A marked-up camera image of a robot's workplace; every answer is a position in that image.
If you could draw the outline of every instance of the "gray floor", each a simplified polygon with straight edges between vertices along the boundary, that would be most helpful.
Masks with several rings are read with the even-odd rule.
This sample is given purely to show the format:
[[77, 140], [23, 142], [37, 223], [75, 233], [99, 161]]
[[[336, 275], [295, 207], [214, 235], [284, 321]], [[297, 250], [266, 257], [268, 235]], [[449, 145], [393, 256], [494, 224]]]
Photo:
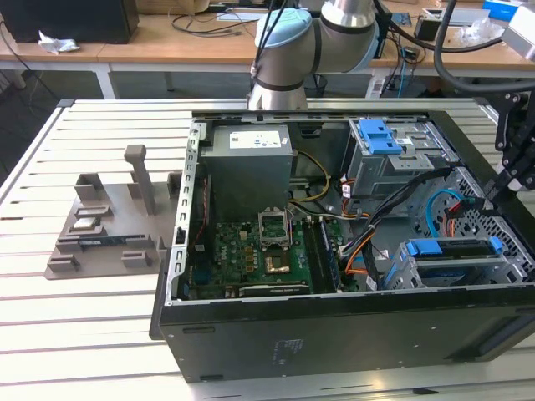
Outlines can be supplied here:
[[[12, 86], [0, 94], [0, 183], [57, 104], [42, 85], [35, 86], [36, 79], [31, 74], [26, 72], [24, 76], [26, 89], [19, 91]], [[354, 98], [365, 96], [369, 76], [333, 74], [327, 75], [327, 79], [325, 97]], [[42, 80], [62, 99], [102, 99], [93, 73], [47, 71]], [[115, 73], [114, 81], [122, 99], [245, 98], [249, 90], [248, 74], [177, 73], [173, 74], [173, 92], [166, 90], [163, 73]], [[423, 89], [415, 79], [404, 90], [404, 97], [414, 97]], [[385, 96], [395, 97], [397, 92]]]

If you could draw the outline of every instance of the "motherboard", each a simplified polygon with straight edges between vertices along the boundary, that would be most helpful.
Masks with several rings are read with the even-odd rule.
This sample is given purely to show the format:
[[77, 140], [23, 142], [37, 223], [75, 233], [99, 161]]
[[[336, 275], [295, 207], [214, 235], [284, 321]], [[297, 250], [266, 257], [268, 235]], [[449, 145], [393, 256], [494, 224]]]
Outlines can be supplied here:
[[284, 236], [281, 221], [264, 220], [262, 231], [259, 221], [217, 223], [211, 257], [197, 257], [191, 267], [191, 296], [218, 299], [263, 297], [273, 292], [320, 293], [332, 289], [325, 282], [339, 287], [338, 271], [323, 272], [325, 261], [338, 269], [334, 250], [343, 243], [339, 223], [302, 219], [287, 224], [289, 243], [263, 246], [263, 241]]

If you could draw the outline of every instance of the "gray power supply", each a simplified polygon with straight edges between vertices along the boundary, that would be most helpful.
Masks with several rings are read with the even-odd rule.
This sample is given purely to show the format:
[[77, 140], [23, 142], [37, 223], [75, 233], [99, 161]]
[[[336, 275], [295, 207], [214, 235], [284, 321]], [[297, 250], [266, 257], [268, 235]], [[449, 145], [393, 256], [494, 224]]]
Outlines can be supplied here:
[[221, 126], [202, 159], [211, 172], [216, 216], [256, 219], [258, 211], [288, 203], [292, 145], [286, 125]]

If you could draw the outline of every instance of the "sticker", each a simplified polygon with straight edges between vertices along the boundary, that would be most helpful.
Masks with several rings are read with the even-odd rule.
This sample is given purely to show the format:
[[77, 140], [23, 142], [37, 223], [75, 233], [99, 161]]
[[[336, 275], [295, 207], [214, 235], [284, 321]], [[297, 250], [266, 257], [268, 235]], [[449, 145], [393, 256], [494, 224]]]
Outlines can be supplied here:
[[230, 135], [231, 149], [280, 148], [278, 131], [240, 131]]
[[388, 255], [388, 249], [384, 249], [383, 251], [379, 251], [379, 255], [375, 258], [376, 261], [385, 261], [389, 259]]
[[396, 138], [394, 141], [398, 145], [413, 145], [412, 140], [410, 140], [410, 138]]
[[366, 285], [368, 286], [368, 288], [371, 290], [371, 291], [375, 291], [377, 289], [377, 283], [375, 282], [375, 280], [373, 278], [371, 278], [370, 276], [368, 276], [366, 278]]
[[346, 184], [342, 185], [342, 196], [348, 199], [351, 198], [351, 186]]
[[304, 340], [298, 338], [295, 340], [281, 340], [275, 342], [273, 348], [272, 365], [287, 365], [303, 348]]
[[102, 245], [100, 241], [80, 241], [80, 245]]

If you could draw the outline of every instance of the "wooden desk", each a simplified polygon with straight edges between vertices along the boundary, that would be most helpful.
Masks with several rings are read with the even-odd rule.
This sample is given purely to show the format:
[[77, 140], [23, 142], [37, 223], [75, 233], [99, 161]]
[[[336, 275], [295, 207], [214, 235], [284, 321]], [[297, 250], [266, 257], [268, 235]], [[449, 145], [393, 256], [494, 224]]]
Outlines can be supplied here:
[[[419, 15], [422, 8], [434, 7], [432, 0], [420, 0], [420, 4], [416, 5], [385, 3], [390, 11], [410, 13], [411, 16]], [[459, 3], [458, 7], [480, 6], [480, 3]], [[218, 21], [193, 23], [191, 29], [219, 28], [230, 24], [232, 23]], [[117, 93], [110, 77], [110, 73], [115, 71], [165, 73], [168, 89], [173, 86], [169, 74], [171, 72], [248, 72], [256, 48], [252, 36], [244, 28], [234, 29], [242, 34], [229, 38], [199, 38], [173, 29], [166, 15], [141, 15], [140, 25], [128, 45], [81, 43], [80, 51], [55, 56], [45, 53], [37, 44], [15, 44], [11, 40], [13, 49], [28, 61], [30, 68], [92, 71], [97, 75], [104, 98], [116, 99]], [[256, 24], [250, 23], [247, 29], [254, 34]], [[456, 30], [457, 28], [449, 30], [447, 46], [461, 46], [454, 39]], [[406, 28], [406, 31], [413, 33], [414, 26]], [[498, 44], [474, 53], [444, 54], [444, 62], [452, 73], [462, 77], [535, 78], [535, 66], [506, 44]], [[380, 83], [390, 75], [396, 63], [395, 45], [388, 41], [383, 58], [373, 60], [368, 68], [357, 72], [372, 76], [367, 97], [379, 96], [376, 89], [381, 87]], [[20, 63], [2, 43], [0, 43], [0, 69], [22, 69]], [[425, 60], [418, 65], [414, 74], [436, 76], [433, 52], [427, 51]]]
[[[186, 19], [178, 22], [186, 26]], [[191, 30], [207, 30], [232, 25], [219, 21], [194, 22]], [[253, 35], [256, 23], [247, 29]], [[203, 63], [245, 64], [250, 66], [257, 48], [251, 35], [243, 28], [241, 33], [228, 38], [200, 38], [175, 30], [166, 15], [142, 15], [140, 25], [127, 46], [106, 44], [98, 59], [103, 63]]]

